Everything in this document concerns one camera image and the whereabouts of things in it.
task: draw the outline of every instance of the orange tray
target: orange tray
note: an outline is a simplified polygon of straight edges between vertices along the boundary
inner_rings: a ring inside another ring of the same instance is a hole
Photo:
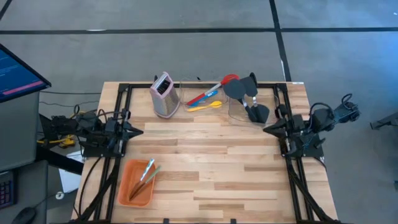
[[[131,190],[136,183],[139,182],[145,168],[147,167],[149,161],[131,159],[127,161],[124,166],[122,182],[120,183],[118,201],[122,205],[130,207],[145,207],[152,200],[152,194],[154,191],[155,177],[148,183],[142,192],[134,197],[131,201],[129,199]],[[145,176],[142,183],[156,170],[155,164],[153,164]]]

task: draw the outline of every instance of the red utensil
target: red utensil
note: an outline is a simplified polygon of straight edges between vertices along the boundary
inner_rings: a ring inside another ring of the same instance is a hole
[[[227,84],[229,81],[234,80],[234,79],[239,80],[239,76],[238,76],[238,75],[235,75],[235,74],[229,74],[229,75],[224,76],[224,78],[222,79],[222,81],[221,81],[219,84],[213,86],[211,89],[209,89],[209,90],[207,90],[206,92],[202,93],[201,95],[195,97],[193,100],[189,101],[189,102],[187,103],[187,105],[190,106],[190,105],[194,104],[195,102],[201,100],[203,97],[205,97],[207,94],[211,93],[212,91],[214,91],[215,89],[217,89],[217,88],[220,87],[221,85],[225,85],[225,84]]]

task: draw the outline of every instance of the yellow utensil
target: yellow utensil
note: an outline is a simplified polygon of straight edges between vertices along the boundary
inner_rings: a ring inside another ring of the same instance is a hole
[[[221,101],[216,100],[216,101],[210,103],[207,106],[197,106],[197,107],[194,107],[194,108],[189,108],[188,112],[194,112],[194,111],[202,110],[202,109],[206,109],[206,108],[220,108],[222,104],[223,103]]]

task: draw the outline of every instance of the cheese grater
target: cheese grater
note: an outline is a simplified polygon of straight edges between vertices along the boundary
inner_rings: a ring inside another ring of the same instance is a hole
[[[150,87],[155,113],[163,118],[170,118],[180,105],[180,98],[174,88],[174,82],[167,72]]]

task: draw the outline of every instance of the monitor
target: monitor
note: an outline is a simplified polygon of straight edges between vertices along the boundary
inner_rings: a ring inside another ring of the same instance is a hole
[[[50,86],[49,81],[0,44],[0,103]]]

